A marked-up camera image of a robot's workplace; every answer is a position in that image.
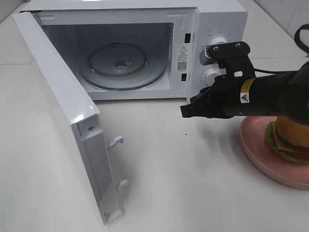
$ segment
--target white countertop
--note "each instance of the white countertop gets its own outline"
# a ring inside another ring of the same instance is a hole
[[[308,59],[280,27],[256,39],[259,15],[265,20],[252,3],[244,38],[253,65],[297,70]],[[308,231],[309,192],[251,165],[239,142],[243,118],[184,119],[183,99],[96,102],[107,140],[125,138],[110,151],[114,178],[129,180],[124,216],[104,226],[82,160],[60,139],[10,17],[0,35],[0,231]],[[275,49],[276,36],[286,50]]]

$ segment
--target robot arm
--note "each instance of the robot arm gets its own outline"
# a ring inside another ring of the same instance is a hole
[[[308,52],[299,34],[296,44]],[[226,74],[217,76],[211,87],[204,88],[181,106],[183,117],[231,118],[233,116],[285,115],[301,124],[309,125],[309,62],[298,71],[280,72],[255,77],[255,69],[245,42],[223,43],[206,47],[200,55],[201,63],[210,60],[225,68]]]

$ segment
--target cable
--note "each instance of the cable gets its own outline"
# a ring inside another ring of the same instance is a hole
[[[295,36],[294,36],[294,40],[295,40],[295,43],[296,45],[301,49],[303,50],[304,52],[307,52],[309,53],[309,47],[306,46],[301,40],[300,40],[300,31],[301,30],[309,30],[309,24],[304,24],[302,25],[295,33]]]
[[[278,73],[286,73],[287,71],[268,71],[268,70],[263,70],[263,69],[254,69],[256,72],[260,73],[269,73],[269,74],[278,74]]]
[[[295,43],[296,45],[303,50],[304,52],[309,53],[309,47],[306,46],[301,40],[300,40],[300,32],[301,30],[309,30],[309,24],[304,24],[302,25],[295,33]],[[260,73],[269,73],[269,74],[278,74],[278,73],[285,73],[287,71],[268,71],[268,70],[262,70],[262,69],[254,69],[254,71],[256,72],[260,72]]]

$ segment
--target pink plate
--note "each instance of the pink plate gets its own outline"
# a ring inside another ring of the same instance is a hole
[[[244,153],[253,165],[270,178],[301,189],[309,189],[309,165],[285,161],[272,153],[264,144],[265,129],[275,116],[248,116],[240,127],[240,140]]]

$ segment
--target sticker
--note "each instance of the sticker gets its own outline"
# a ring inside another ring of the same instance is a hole
[[[240,93],[240,103],[249,103],[249,93]]]
[[[187,72],[189,65],[189,55],[191,53],[191,45],[189,44],[178,44],[176,47],[177,52],[177,62],[176,62],[176,71],[178,72]]]
[[[242,84],[242,87],[240,89],[240,103],[250,103],[249,99],[250,86],[255,79],[256,77],[249,78]]]

